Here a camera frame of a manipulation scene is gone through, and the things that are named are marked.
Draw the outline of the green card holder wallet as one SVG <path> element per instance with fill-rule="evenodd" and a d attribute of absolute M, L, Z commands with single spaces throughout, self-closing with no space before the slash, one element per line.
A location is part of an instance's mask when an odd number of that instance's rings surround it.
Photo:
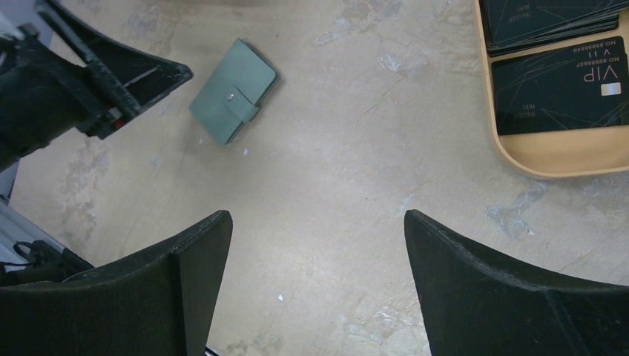
<path fill-rule="evenodd" d="M 189 110 L 216 143 L 227 145 L 257 115 L 279 79 L 279 72 L 254 47 L 236 39 Z"/>

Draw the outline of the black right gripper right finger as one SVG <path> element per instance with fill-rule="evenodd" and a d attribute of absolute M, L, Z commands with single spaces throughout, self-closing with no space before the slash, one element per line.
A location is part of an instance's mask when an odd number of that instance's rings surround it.
<path fill-rule="evenodd" d="M 433 355 L 626 355 L 628 288 L 477 243 L 417 210 L 404 234 Z"/>

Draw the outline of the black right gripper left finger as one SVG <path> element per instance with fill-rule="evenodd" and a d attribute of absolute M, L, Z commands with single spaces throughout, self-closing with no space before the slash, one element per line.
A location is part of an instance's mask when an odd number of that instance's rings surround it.
<path fill-rule="evenodd" d="M 1 288 L 3 355 L 204 355 L 233 221 L 173 237 L 63 281 Z"/>

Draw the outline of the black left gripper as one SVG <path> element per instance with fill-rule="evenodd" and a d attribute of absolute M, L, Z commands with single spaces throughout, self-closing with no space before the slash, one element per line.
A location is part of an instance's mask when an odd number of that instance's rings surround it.
<path fill-rule="evenodd" d="M 58 1 L 36 1 L 35 11 L 85 68 L 44 46 L 31 24 L 18 26 L 21 39 L 1 38 L 2 170 L 76 126 L 105 139 L 194 76 L 105 36 Z"/>

